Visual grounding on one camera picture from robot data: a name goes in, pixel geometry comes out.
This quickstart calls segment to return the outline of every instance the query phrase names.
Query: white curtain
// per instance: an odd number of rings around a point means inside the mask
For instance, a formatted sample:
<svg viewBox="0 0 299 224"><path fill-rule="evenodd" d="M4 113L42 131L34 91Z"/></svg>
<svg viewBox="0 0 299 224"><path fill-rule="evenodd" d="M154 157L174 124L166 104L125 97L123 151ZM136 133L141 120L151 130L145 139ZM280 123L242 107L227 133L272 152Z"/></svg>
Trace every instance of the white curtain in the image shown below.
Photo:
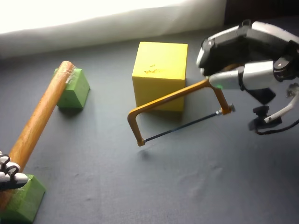
<svg viewBox="0 0 299 224"><path fill-rule="evenodd" d="M225 5L226 0L1 1L0 58L218 27Z"/></svg>

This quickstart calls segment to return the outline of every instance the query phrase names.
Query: gray fabric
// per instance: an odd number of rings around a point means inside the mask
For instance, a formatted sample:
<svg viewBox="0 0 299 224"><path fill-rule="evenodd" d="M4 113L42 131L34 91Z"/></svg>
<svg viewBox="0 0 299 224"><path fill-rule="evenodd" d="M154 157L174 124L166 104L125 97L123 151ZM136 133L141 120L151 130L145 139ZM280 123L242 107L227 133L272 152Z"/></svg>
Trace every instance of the gray fabric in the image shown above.
<svg viewBox="0 0 299 224"><path fill-rule="evenodd" d="M299 35L299 18L272 21ZM195 60L202 40L191 32L143 41L188 43L187 84L202 80ZM234 114L219 116L138 147L127 123L135 107L131 74L140 40L2 61L0 143L9 153L62 60L82 68L91 86L85 108L56 108L26 166L48 191L35 224L273 224L299 222L298 128L271 136L248 131L259 106L224 91ZM285 106L284 82L271 112ZM219 109L211 90L185 99L181 119L138 117L143 137ZM298 107L284 125L298 119Z"/></svg>

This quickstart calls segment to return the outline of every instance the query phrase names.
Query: green light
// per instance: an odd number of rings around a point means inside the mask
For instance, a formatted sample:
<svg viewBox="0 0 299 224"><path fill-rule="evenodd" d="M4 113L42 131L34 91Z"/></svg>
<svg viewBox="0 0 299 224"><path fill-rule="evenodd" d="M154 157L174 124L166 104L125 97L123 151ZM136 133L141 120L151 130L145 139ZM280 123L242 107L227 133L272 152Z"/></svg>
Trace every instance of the green light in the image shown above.
<svg viewBox="0 0 299 224"><path fill-rule="evenodd" d="M223 86L219 84L219 85L216 85L216 88L223 89Z"/></svg>

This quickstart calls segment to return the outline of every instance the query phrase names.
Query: yellow block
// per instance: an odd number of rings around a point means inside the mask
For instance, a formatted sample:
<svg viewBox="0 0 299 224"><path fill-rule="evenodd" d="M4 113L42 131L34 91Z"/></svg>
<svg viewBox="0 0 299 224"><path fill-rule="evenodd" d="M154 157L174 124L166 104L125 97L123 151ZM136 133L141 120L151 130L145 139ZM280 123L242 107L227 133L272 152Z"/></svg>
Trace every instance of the yellow block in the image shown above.
<svg viewBox="0 0 299 224"><path fill-rule="evenodd" d="M140 42L132 74L137 107L185 87L187 48L181 43ZM184 98L155 109L182 112Z"/></svg>

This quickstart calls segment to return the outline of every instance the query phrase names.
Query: bright light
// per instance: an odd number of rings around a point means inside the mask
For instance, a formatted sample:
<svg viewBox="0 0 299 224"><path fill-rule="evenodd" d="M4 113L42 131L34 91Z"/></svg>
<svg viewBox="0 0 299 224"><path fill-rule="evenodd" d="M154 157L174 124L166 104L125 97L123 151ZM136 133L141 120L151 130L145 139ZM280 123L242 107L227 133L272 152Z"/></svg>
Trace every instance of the bright light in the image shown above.
<svg viewBox="0 0 299 224"><path fill-rule="evenodd" d="M78 22L186 0L2 0L0 34Z"/></svg>

